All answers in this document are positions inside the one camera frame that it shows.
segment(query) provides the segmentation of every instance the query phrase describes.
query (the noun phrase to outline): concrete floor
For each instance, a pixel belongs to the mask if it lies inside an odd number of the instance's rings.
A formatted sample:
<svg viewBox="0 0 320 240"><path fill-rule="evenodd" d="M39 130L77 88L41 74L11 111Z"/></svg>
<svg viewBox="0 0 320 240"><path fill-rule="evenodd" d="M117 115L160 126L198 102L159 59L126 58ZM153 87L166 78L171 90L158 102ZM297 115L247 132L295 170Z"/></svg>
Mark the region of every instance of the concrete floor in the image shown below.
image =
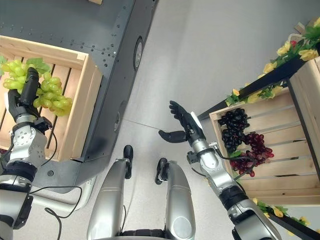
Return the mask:
<svg viewBox="0 0 320 240"><path fill-rule="evenodd" d="M181 130L170 115L169 100L197 114L220 102L232 88L254 81L294 33L293 26L299 21L306 24L319 15L319 9L316 0L159 1L110 162L122 156L125 145L133 146L132 178L125 181L125 230L164 227L167 186L156 185L154 177L158 160L166 157L178 162L189 181L196 239L233 239L225 209L186 161L189 145L169 144L158 136L159 129ZM202 124L208 140L214 140L211 123ZM62 220L62 240L86 239L91 211L109 168L98 176L88 204ZM316 219L320 213L319 208L304 209L296 210L297 214L308 212ZM57 234L57 220L34 204L26 226L14 231L14 239L55 240ZM298 239L285 230L281 234L283 239Z"/></svg>

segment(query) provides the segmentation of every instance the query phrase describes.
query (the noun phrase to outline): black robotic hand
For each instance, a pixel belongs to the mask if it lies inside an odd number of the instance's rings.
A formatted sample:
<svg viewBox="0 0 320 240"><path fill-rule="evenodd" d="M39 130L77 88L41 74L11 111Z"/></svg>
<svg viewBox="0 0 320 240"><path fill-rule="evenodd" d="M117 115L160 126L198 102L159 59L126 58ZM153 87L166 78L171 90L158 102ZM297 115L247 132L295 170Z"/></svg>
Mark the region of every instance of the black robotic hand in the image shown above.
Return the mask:
<svg viewBox="0 0 320 240"><path fill-rule="evenodd" d="M169 143L182 143L189 141L190 145L196 139L206 139L202 129L197 125L196 121L190 113L175 101L170 101L171 113L175 119L180 121L184 131L164 132L159 131L159 135Z"/></svg>

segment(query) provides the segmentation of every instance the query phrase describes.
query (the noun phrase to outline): green grapes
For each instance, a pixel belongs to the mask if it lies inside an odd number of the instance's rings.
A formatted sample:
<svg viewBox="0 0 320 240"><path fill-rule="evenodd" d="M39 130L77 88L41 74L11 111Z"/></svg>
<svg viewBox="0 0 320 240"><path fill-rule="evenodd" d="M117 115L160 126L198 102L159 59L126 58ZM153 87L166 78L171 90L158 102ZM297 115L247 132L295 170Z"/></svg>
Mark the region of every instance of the green grapes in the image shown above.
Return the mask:
<svg viewBox="0 0 320 240"><path fill-rule="evenodd" d="M25 64L20 60L14 60L4 63L0 68L4 72L9 72L10 78L3 81L3 86L6 89L17 89L21 94L26 83L28 68L35 68L34 64ZM40 88L36 91L36 99L33 101L35 108L43 107L49 109L58 117L68 115L72 108L73 100L70 97L63 96L62 82L59 77L52 76L50 72L43 74L44 80Z"/></svg>

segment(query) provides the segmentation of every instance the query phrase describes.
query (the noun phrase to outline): bolt hole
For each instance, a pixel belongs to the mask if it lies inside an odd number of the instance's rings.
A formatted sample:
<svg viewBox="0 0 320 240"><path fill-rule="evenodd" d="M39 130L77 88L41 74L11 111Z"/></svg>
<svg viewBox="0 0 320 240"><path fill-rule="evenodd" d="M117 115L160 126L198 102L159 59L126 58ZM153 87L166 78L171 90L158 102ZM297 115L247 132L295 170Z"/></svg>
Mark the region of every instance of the bolt hole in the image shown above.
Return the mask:
<svg viewBox="0 0 320 240"><path fill-rule="evenodd" d="M46 174L47 174L49 177L52 177L52 176L55 174L55 172L52 171L52 170L50 170L50 171L48 171Z"/></svg>

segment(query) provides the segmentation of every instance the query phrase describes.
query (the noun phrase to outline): yellow flower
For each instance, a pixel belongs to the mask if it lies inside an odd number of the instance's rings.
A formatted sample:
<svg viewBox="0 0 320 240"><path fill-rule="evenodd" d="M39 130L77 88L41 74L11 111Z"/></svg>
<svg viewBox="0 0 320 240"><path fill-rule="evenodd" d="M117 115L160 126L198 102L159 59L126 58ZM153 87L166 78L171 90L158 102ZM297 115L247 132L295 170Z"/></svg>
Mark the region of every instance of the yellow flower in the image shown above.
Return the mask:
<svg viewBox="0 0 320 240"><path fill-rule="evenodd" d="M257 205L258 204L258 199L256 198L256 197L254 197L253 199L252 199L252 201Z"/></svg>
<svg viewBox="0 0 320 240"><path fill-rule="evenodd" d="M262 78L264 75L266 75L266 74L265 73L260 74L257 79Z"/></svg>
<svg viewBox="0 0 320 240"><path fill-rule="evenodd" d="M249 104L255 103L255 102L259 99L258 94L260 94L261 92L262 92L262 91L258 91L258 92L256 92L256 93L253 93L253 94L251 94L250 96L248 96L247 102L248 102Z"/></svg>
<svg viewBox="0 0 320 240"><path fill-rule="evenodd" d="M267 74L269 72L271 72L273 69L275 69L277 66L277 62L275 61L274 63L267 63L265 66L264 66L264 69L263 69L263 73L264 74Z"/></svg>
<svg viewBox="0 0 320 240"><path fill-rule="evenodd" d="M234 94L234 95L236 95L236 96L239 96L239 91L237 90L237 89L232 89L232 93Z"/></svg>
<svg viewBox="0 0 320 240"><path fill-rule="evenodd" d="M276 86L271 90L272 93L272 99L275 97L275 95L277 95L278 93L281 93L282 91L282 86Z"/></svg>
<svg viewBox="0 0 320 240"><path fill-rule="evenodd" d="M279 56L282 56L283 54L286 54L289 51L289 49L290 49L290 42L286 41L284 45L276 51L276 53Z"/></svg>
<svg viewBox="0 0 320 240"><path fill-rule="evenodd" d="M305 225L309 226L310 222L307 220L307 218L305 216L300 217L300 221L304 221Z"/></svg>
<svg viewBox="0 0 320 240"><path fill-rule="evenodd" d="M276 208L275 206L272 206L272 209L274 211L274 215L276 215L279 218L284 217L284 213L282 211L280 211L278 208Z"/></svg>
<svg viewBox="0 0 320 240"><path fill-rule="evenodd" d="M313 27L314 28L320 27L320 17L314 22Z"/></svg>
<svg viewBox="0 0 320 240"><path fill-rule="evenodd" d="M301 56L300 58L303 61L309 61L311 59L319 57L318 51L317 50L313 50L313 49L301 50L301 51L299 51L299 55Z"/></svg>

